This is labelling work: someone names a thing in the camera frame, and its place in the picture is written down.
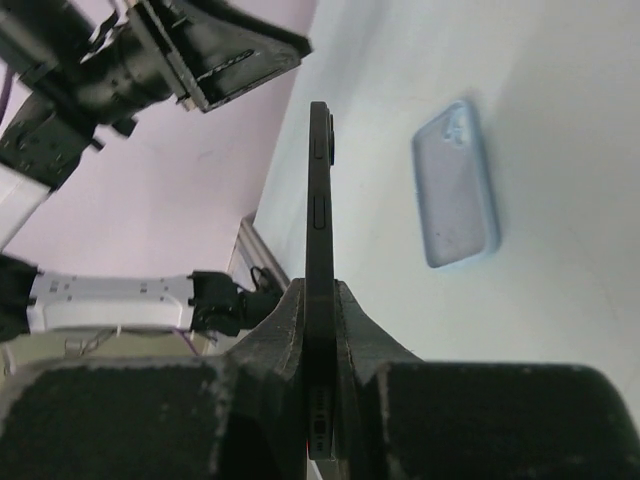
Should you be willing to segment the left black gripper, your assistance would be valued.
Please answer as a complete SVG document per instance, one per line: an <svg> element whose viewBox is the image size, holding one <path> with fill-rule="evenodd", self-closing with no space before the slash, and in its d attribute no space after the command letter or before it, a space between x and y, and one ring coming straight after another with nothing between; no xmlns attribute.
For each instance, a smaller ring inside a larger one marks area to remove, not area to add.
<svg viewBox="0 0 640 480"><path fill-rule="evenodd" d="M1 59L87 129L130 136L132 117L175 95L217 109L297 68L307 37L227 1L129 1L96 26L74 1L3 1Z"/></svg>

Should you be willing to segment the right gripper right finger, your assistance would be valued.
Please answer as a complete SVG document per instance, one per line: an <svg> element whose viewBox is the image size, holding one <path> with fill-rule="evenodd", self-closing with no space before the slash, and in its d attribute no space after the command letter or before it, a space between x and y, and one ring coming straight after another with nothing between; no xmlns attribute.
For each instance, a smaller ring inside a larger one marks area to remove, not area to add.
<svg viewBox="0 0 640 480"><path fill-rule="evenodd" d="M425 361L338 283L344 479L635 479L618 390L576 364Z"/></svg>

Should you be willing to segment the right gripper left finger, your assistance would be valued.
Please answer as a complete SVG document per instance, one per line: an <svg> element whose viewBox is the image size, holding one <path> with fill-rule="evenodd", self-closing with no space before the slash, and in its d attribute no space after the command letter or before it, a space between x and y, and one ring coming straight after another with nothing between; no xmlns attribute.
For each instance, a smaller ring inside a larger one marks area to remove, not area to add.
<svg viewBox="0 0 640 480"><path fill-rule="evenodd" d="M301 479L302 297L217 356L38 361L1 390L5 479Z"/></svg>

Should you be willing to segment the black smartphone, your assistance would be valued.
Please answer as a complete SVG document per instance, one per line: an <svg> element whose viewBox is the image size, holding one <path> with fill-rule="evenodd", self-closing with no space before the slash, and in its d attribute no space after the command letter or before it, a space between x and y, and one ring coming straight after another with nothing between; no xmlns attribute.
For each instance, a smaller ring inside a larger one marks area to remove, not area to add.
<svg viewBox="0 0 640 480"><path fill-rule="evenodd" d="M326 103L310 104L304 286L303 374L308 411L308 454L331 457L336 396L336 300L331 167L332 115Z"/></svg>

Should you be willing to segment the light blue phone case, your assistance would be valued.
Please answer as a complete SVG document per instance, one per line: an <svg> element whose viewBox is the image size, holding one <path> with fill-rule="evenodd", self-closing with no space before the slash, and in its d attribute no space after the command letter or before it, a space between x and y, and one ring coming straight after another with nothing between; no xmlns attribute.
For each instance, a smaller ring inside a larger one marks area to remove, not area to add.
<svg viewBox="0 0 640 480"><path fill-rule="evenodd" d="M500 226L475 105L457 100L426 122L411 155L427 265L455 268L493 254Z"/></svg>

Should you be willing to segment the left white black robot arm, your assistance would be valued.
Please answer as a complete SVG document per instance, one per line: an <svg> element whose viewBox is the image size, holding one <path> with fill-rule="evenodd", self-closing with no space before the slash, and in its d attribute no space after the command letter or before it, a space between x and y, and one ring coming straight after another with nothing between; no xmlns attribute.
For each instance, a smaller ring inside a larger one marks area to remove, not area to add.
<svg viewBox="0 0 640 480"><path fill-rule="evenodd" d="M1 136L1 240L9 243L70 178L98 127L123 137L139 112L175 98L210 112L297 68L308 38L225 1L126 1L99 25L71 1L5 1L1 57L30 90ZM223 272L158 279L45 272L1 259L1 337L62 330L236 336L283 291L260 269L252 289Z"/></svg>

